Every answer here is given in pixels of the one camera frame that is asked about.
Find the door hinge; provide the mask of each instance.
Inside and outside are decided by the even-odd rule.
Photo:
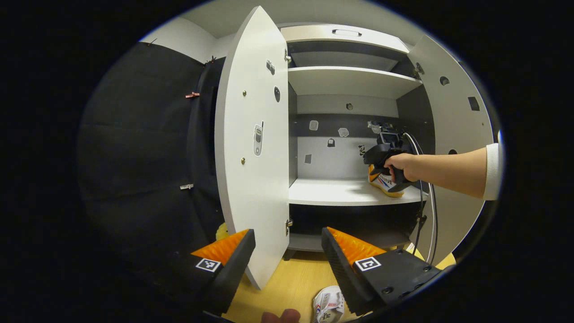
[[[285,221],[285,236],[287,236],[289,234],[289,227],[293,226],[293,220],[291,220],[291,218],[289,218],[287,221]]]
[[[291,63],[291,56],[287,55],[287,48],[285,48],[285,60],[287,64]]]
[[[417,62],[416,68],[414,69],[417,73],[425,75],[425,70],[422,69],[421,64]]]
[[[199,96],[199,93],[191,92],[191,94],[186,95],[185,98],[191,99],[191,98],[198,97],[198,96]]]

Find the shoe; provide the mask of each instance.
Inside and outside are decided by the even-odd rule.
[[[374,168],[375,167],[373,165],[369,166],[369,174]],[[373,185],[374,187],[378,187],[379,189],[381,189],[381,191],[383,191],[383,193],[385,193],[390,197],[403,196],[405,190],[399,192],[389,192],[389,190],[396,185],[395,183],[392,182],[391,178],[393,178],[391,175],[383,175],[383,173],[380,173],[378,175],[376,174],[369,175],[369,182],[371,183],[371,185]]]
[[[345,313],[345,299],[339,286],[321,290],[313,299],[315,320],[313,323],[337,323]]]

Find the white sleeve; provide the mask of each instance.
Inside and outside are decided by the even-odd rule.
[[[498,132],[498,143],[486,146],[486,185],[482,199],[493,200],[498,198],[502,183],[502,170],[504,170],[504,149],[502,135]]]

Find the open cabinet door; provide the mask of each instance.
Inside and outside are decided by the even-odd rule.
[[[275,23],[255,7],[230,46],[216,103],[215,164],[223,216],[229,234],[255,231],[246,273],[258,289],[289,244],[286,49]]]
[[[454,149],[465,153],[493,143],[488,112],[471,78],[460,64],[437,42],[423,36],[408,53],[426,89],[435,123],[436,154]],[[438,242],[432,264],[451,253],[476,221],[484,201],[435,186],[439,219],[431,217],[429,198],[423,214],[429,218],[421,231],[418,250],[431,261],[435,235]],[[414,241],[416,230],[411,236]]]

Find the wooden floor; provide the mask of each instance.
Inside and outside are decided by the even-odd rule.
[[[422,258],[418,251],[415,255]],[[437,268],[443,269],[453,263],[454,257],[450,254]],[[281,316],[285,309],[296,309],[301,313],[301,323],[311,323],[314,297],[323,288],[333,285],[337,285],[337,280],[325,254],[297,252],[291,260],[281,260],[263,290],[257,290],[243,275],[229,310],[222,316],[236,323],[259,323],[263,312]],[[357,316],[351,314],[345,304],[345,314],[340,322],[354,318]]]

